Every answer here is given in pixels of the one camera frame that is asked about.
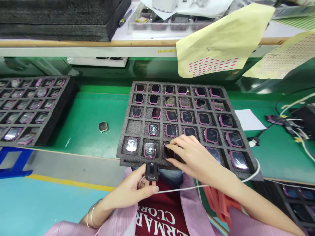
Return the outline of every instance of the red plastic item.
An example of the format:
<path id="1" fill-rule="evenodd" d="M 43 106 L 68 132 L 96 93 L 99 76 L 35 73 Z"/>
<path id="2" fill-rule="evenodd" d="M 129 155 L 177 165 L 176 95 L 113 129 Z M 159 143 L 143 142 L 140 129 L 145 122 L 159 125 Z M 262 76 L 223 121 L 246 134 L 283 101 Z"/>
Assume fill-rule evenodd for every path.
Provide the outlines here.
<path id="1" fill-rule="evenodd" d="M 229 228 L 231 228 L 232 224 L 229 207 L 234 207 L 242 211 L 241 205 L 215 188 L 207 186 L 203 187 L 203 190 L 206 194 L 210 208 L 217 214 L 219 220 L 227 223 Z"/>

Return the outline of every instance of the red t-shirt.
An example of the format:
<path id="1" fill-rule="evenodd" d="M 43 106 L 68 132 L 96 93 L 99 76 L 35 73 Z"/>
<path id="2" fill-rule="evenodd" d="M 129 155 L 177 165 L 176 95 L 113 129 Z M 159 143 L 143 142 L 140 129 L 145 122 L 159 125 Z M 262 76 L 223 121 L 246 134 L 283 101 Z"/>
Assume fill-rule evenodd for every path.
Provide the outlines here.
<path id="1" fill-rule="evenodd" d="M 160 191 L 172 190 L 162 180 L 157 185 Z M 150 235 L 189 235 L 179 191 L 154 194 L 138 203 L 135 236 Z"/>

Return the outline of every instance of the blue stand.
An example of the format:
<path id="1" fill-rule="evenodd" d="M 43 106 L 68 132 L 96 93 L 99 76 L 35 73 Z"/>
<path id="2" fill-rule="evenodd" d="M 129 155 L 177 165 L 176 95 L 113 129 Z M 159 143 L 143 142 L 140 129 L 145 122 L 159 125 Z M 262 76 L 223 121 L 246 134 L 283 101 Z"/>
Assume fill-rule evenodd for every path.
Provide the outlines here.
<path id="1" fill-rule="evenodd" d="M 0 151 L 0 165 L 9 152 L 21 152 L 21 154 L 11 169 L 0 169 L 0 179 L 24 177 L 33 173 L 32 170 L 23 171 L 23 168 L 27 160 L 30 158 L 33 150 L 17 147 L 3 147 Z"/>

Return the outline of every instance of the yellow floor line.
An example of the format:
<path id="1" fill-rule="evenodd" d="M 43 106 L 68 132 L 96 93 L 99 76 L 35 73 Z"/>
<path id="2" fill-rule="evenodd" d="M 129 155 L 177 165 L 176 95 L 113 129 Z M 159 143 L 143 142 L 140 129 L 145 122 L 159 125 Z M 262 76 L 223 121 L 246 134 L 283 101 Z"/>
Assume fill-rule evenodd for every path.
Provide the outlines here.
<path id="1" fill-rule="evenodd" d="M 26 176 L 26 178 L 36 179 L 36 180 L 41 180 L 41 181 L 46 181 L 46 182 L 52 182 L 52 183 L 58 183 L 58 184 L 63 184 L 63 185 L 72 185 L 72 186 L 77 186 L 77 187 L 90 188 L 90 189 L 106 191 L 106 192 L 110 192 L 114 189 L 114 187 L 109 187 L 109 186 L 88 184 L 88 183 L 78 182 L 78 181 L 74 181 L 74 180 L 57 179 L 57 178 L 53 178 L 53 177 L 36 175 L 36 174 Z"/>

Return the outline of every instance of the blue pen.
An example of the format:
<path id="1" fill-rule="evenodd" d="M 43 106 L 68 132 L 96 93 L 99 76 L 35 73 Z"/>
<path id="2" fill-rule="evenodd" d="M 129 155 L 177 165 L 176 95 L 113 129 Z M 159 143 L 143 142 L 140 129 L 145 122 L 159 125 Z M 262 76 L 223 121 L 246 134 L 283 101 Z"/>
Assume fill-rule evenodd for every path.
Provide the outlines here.
<path id="1" fill-rule="evenodd" d="M 132 9 L 124 16 L 124 18 L 122 18 L 119 21 L 119 27 L 122 27 L 124 25 L 124 23 L 126 22 L 126 20 L 128 19 L 128 17 L 131 15 L 132 13 Z"/>

